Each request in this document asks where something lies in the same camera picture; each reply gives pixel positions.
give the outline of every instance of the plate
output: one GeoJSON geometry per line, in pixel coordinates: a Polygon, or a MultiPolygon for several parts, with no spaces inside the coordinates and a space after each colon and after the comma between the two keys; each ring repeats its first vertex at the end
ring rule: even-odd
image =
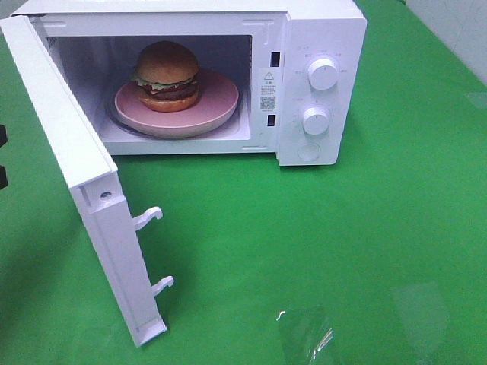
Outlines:
{"type": "Polygon", "coordinates": [[[237,86],[224,75],[202,68],[198,72],[199,97],[188,109],[160,113],[147,108],[136,95],[137,84],[124,84],[115,95],[122,124],[159,138],[187,138],[216,129],[237,107],[237,86]]]}

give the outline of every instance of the white microwave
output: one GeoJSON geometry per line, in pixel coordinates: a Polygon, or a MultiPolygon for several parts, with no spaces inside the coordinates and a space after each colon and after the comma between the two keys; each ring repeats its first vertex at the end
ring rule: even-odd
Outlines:
{"type": "Polygon", "coordinates": [[[282,166],[335,163],[367,21],[351,0],[29,0],[0,21],[53,153],[137,346],[166,331],[114,154],[275,153],[282,166]],[[116,98],[141,50],[190,49],[230,79],[225,121],[185,138],[127,126],[116,98]]]}

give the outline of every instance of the white knob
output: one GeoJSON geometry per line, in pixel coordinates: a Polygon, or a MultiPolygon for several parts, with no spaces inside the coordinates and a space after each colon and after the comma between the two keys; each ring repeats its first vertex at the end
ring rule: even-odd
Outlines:
{"type": "Polygon", "coordinates": [[[330,89],[338,81],[337,69],[333,60],[317,59],[307,70],[311,86],[317,90],[330,89]]]}
{"type": "Polygon", "coordinates": [[[309,135],[321,135],[326,132],[329,125],[329,116],[326,110],[310,108],[303,115],[303,129],[309,135]]]}

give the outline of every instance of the open microwave door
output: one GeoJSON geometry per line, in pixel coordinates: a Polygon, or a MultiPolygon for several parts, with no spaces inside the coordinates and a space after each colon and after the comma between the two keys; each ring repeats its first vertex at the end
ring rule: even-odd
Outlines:
{"type": "Polygon", "coordinates": [[[160,208],[132,218],[117,167],[25,16],[0,21],[18,71],[137,346],[166,330],[136,231],[160,208]]]}

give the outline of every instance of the qr code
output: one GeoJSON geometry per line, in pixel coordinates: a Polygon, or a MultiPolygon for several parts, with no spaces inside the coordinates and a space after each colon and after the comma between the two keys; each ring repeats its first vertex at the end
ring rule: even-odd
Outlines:
{"type": "Polygon", "coordinates": [[[260,109],[272,110],[275,108],[275,97],[260,97],[260,109]]]}

